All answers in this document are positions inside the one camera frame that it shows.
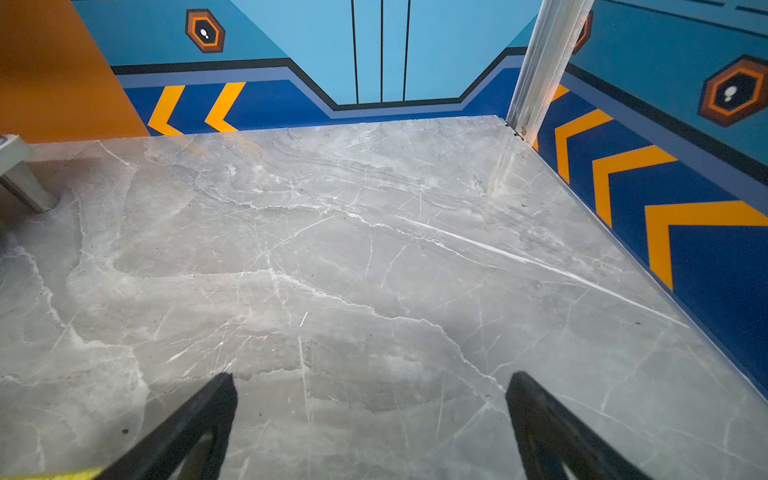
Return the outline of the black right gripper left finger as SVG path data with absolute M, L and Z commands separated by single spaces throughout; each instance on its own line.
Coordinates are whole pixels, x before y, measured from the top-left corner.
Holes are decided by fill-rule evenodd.
M 217 374 L 98 477 L 168 479 L 203 437 L 209 436 L 208 451 L 198 463 L 198 477 L 217 479 L 226 456 L 237 404 L 233 375 Z

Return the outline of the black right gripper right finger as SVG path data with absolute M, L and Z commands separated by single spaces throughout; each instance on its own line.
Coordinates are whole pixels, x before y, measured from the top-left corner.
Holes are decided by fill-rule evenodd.
M 648 477 L 528 373 L 512 375 L 505 398 L 528 479 Z

